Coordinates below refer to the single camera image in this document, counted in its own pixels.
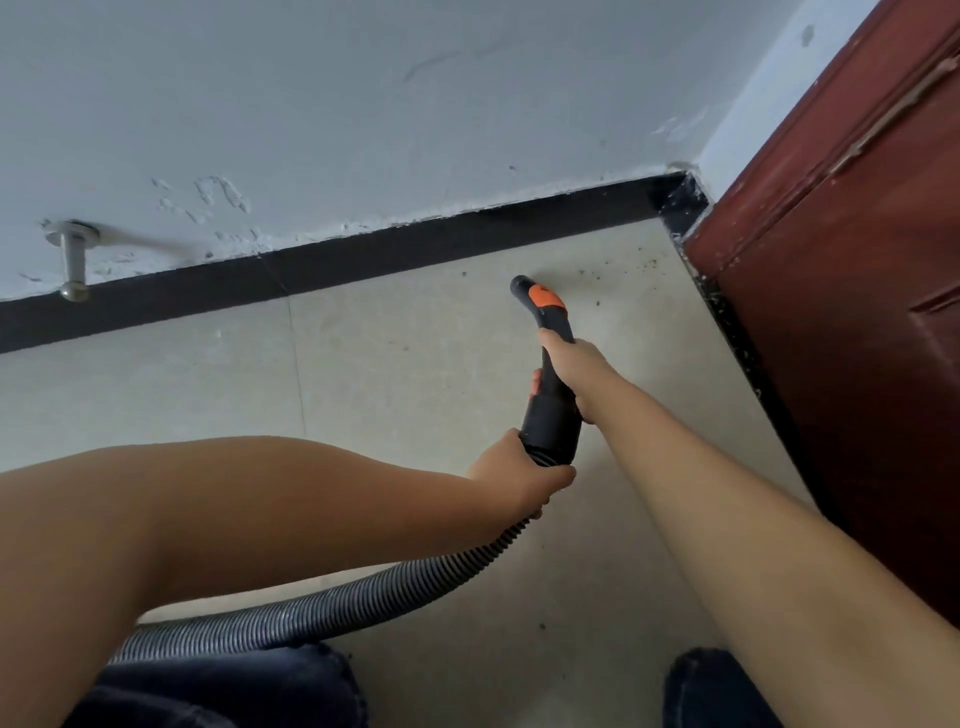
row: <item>denim pants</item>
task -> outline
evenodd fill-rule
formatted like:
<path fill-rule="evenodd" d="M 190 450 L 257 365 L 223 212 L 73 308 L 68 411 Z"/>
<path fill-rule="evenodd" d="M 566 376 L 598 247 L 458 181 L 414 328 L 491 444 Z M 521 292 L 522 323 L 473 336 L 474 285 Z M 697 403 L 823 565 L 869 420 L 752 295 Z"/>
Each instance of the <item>denim pants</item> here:
<path fill-rule="evenodd" d="M 107 667 L 64 728 L 366 728 L 347 659 L 324 644 Z M 698 647 L 664 683 L 664 728 L 782 728 L 730 652 Z"/>

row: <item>floor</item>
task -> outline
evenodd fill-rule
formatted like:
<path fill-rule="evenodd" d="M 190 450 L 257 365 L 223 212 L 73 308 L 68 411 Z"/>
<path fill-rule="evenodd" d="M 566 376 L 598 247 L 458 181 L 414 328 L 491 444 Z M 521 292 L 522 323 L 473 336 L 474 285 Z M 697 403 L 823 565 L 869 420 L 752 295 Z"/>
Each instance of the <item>floor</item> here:
<path fill-rule="evenodd" d="M 518 425 L 539 361 L 509 294 L 561 293 L 574 332 L 686 423 L 808 500 L 660 222 L 0 356 L 0 471 L 82 449 L 239 434 L 462 473 Z M 491 568 L 338 639 L 374 726 L 659 725 L 671 660 L 719 643 L 602 439 Z M 173 605 L 234 608 L 353 578 Z"/>

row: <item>red wooden door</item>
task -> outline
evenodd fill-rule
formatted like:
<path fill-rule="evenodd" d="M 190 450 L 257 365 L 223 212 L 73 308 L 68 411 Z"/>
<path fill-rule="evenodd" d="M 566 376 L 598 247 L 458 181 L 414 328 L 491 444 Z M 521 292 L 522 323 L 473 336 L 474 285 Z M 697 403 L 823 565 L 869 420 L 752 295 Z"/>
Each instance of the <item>red wooden door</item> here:
<path fill-rule="evenodd" d="M 960 624 L 960 71 L 717 282 L 851 535 Z"/>

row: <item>person's left hand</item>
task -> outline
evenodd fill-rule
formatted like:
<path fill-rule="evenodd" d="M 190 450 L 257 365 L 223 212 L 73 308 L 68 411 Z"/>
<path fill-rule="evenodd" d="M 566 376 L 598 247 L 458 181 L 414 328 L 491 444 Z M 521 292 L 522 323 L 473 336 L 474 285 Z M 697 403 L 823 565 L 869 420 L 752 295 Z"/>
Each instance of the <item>person's left hand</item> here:
<path fill-rule="evenodd" d="M 492 489 L 504 528 L 527 517 L 539 518 L 550 497 L 572 483 L 577 474 L 572 465 L 537 465 L 523 449 L 519 435 L 517 429 L 507 430 L 467 471 L 468 478 Z"/>

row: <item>person's left arm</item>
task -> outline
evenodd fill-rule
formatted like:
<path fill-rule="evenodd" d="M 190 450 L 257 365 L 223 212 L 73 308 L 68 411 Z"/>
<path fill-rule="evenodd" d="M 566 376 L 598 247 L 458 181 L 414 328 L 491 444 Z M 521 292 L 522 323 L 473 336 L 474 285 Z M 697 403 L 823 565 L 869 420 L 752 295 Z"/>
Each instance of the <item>person's left arm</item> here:
<path fill-rule="evenodd" d="M 468 477 L 279 437 L 0 474 L 0 724 L 59 726 L 149 609 L 486 544 L 573 476 L 515 430 Z"/>

